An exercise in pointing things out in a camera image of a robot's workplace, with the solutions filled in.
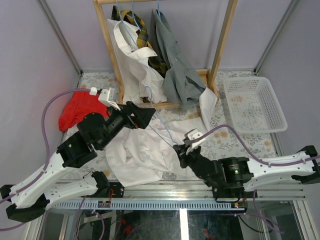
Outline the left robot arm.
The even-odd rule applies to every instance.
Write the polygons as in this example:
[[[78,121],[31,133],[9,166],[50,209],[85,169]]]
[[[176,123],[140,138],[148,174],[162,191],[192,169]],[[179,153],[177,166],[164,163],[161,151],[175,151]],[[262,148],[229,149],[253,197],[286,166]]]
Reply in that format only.
[[[119,109],[109,107],[109,117],[98,112],[87,114],[77,124],[78,131],[58,146],[44,164],[27,179],[16,185],[3,185],[0,194],[11,204],[6,208],[8,219],[27,223],[42,216],[58,203],[78,197],[105,197],[110,183],[102,171],[62,186],[55,183],[75,169],[79,169],[95,159],[97,151],[104,148],[123,128],[145,129],[155,108],[142,108],[131,101]]]

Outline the white plastic basket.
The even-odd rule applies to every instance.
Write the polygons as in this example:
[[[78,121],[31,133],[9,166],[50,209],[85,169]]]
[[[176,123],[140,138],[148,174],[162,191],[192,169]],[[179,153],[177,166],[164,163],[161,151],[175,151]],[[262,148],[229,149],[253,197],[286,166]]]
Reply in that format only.
[[[287,130],[285,115],[267,78],[227,78],[223,87],[232,124],[238,133],[271,134]]]

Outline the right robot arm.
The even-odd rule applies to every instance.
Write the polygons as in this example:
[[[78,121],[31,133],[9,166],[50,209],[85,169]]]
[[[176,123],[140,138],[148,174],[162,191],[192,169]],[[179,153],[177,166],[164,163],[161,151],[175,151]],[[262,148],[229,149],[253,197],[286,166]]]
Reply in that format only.
[[[303,185],[320,181],[320,167],[314,159],[317,152],[308,145],[299,152],[269,158],[262,164],[249,157],[228,157],[210,160],[201,155],[201,147],[189,151],[185,144],[174,145],[181,168],[193,173],[212,188],[216,200],[253,198],[254,190],[283,182],[298,181]]]

